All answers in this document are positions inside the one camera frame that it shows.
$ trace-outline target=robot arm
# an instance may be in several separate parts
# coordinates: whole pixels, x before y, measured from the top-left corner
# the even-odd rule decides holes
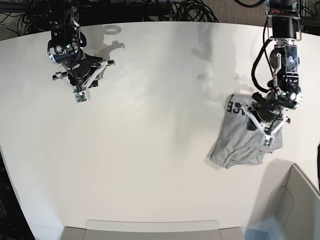
[[[97,87],[100,73],[114,61],[104,61],[102,57],[90,56],[82,50],[87,39],[78,24],[79,13],[73,1],[61,1],[49,5],[51,40],[47,52],[51,61],[64,67],[65,72],[57,72],[53,80],[68,77],[74,89],[77,103],[89,99],[89,88]]]
[[[261,144],[271,147],[277,131],[285,122],[290,122],[286,112],[296,109],[302,101],[298,75],[299,57],[295,45],[295,41],[301,39],[300,2],[268,0],[267,17],[271,18],[272,38],[275,40],[270,54],[272,80],[268,83],[269,90],[265,91],[265,97],[256,92],[252,95],[256,102],[251,106],[241,107],[251,118],[251,123],[262,133]]]

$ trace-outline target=gray cloth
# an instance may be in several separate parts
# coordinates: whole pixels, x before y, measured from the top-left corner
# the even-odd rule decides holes
[[[210,160],[226,169],[238,164],[262,164],[266,153],[282,147],[281,129],[275,134],[272,147],[262,146],[262,133],[247,130],[250,118],[236,103],[250,105],[254,100],[249,95],[233,94],[228,102],[224,121]]]

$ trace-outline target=cable bundle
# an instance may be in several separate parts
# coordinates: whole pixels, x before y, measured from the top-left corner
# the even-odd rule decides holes
[[[179,4],[175,2],[176,12],[172,8],[173,21],[185,22],[211,22],[218,23],[218,19],[212,9],[202,0],[186,0]]]

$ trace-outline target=white table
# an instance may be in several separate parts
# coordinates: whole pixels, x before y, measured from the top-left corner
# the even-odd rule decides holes
[[[82,32],[87,54],[116,65],[81,104],[51,80],[63,69],[48,59],[49,32],[0,42],[0,144],[37,238],[56,240],[64,226],[85,228],[87,220],[246,227],[261,219],[292,162],[317,182],[319,37],[298,43],[304,96],[288,114],[283,148],[262,165],[227,170],[207,155],[226,97],[256,91],[261,27],[142,22]],[[271,79],[264,57],[256,76]]]

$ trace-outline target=white tabletop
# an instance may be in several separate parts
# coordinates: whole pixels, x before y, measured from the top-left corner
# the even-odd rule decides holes
[[[116,64],[81,104],[51,80],[63,68],[48,59],[49,32],[0,42],[0,145],[35,235],[87,220],[245,227],[261,219],[292,162],[317,182],[319,37],[298,43],[303,103],[288,114],[283,148],[227,170],[207,155],[227,96],[256,92],[261,27],[142,22],[82,32],[87,54]],[[264,57],[256,77],[271,79]]]

